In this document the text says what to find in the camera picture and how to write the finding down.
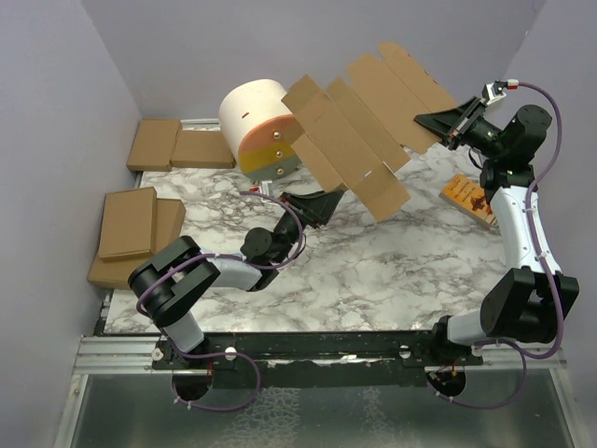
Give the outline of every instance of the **yellow stripe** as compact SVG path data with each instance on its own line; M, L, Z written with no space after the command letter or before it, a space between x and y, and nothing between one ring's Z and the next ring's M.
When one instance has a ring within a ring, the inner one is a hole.
M281 157L276 156L278 151L282 152ZM263 149L251 151L247 154L240 154L239 166L244 173L250 173L294 156L296 156L295 151L290 145L286 142L276 142Z

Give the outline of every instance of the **gray wall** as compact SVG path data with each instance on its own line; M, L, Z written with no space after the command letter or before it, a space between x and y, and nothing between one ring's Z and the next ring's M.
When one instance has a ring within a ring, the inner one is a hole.
M564 273L576 276L580 283L580 296L566 319L564 349L576 395L597 443L596 15L594 0L549 0L507 74L540 85L562 110L562 155L540 186L539 206L556 260ZM527 102L548 108L539 96L515 91L496 119L505 124ZM553 148L552 135L537 153L536 167L546 166Z
M544 0L82 3L144 116L212 118L246 81L325 84L385 40L467 99L504 74Z
M0 444L37 448L98 317L87 270L139 113L77 0L4 2L0 60Z

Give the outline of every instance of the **marble table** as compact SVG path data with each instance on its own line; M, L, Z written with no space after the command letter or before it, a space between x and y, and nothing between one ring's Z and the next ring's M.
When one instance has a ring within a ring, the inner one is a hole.
M479 306L505 272L498 229L485 230L438 197L456 174L477 179L465 151L434 145L398 173L411 199L376 223L348 192L307 249L265 290L209 290L192 308L206 331L430 329L442 315ZM238 251L255 226L273 228L277 205L239 195L251 187L238 169L144 173L141 186L187 208L181 234L221 253ZM319 189L305 168L278 181L275 193ZM157 332L134 309L130 291L114 291L105 333Z

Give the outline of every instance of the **marble countertop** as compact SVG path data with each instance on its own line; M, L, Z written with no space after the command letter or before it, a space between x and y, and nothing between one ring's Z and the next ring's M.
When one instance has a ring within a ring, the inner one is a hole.
M478 178L463 150L434 145L397 177L411 199L376 223L349 191L320 230L307 229L307 249L265 290L212 288L192 308L206 331L430 329L443 315L480 305L505 272L498 229L483 229L438 197L457 173ZM277 205L242 197L251 187L238 169L173 169L144 173L141 186L187 208L181 234L201 247L237 252L255 226L273 228ZM301 168L275 184L304 194L318 184ZM157 332L135 312L130 291L114 291L105 333Z

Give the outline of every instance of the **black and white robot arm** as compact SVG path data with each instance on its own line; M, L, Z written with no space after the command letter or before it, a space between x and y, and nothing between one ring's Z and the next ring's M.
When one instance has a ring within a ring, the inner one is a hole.
M190 313L195 302L210 287L244 291L267 287L278 269L304 249L300 248L303 229L326 225L343 193L283 193L286 211L273 231L251 229L238 254L217 254L199 247L189 236L178 238L130 275L129 286L139 298L137 311L149 317L181 351L201 351L205 338ZM295 244L298 248L289 257Z
M562 305L562 316L566 317L578 295L577 280L562 274L549 249L530 164L546 138L551 116L542 107L525 105L504 130L483 117L488 105L506 96L504 90L518 86L517 80L495 81L485 86L480 98L415 118L440 136L447 148L470 145L484 156L480 184L497 217L506 253L507 273L480 308L466 315L444 316L436 323L433 349L441 362L452 362L464 346L488 339L549 343L558 333L555 301ZM548 276L555 281L557 297Z

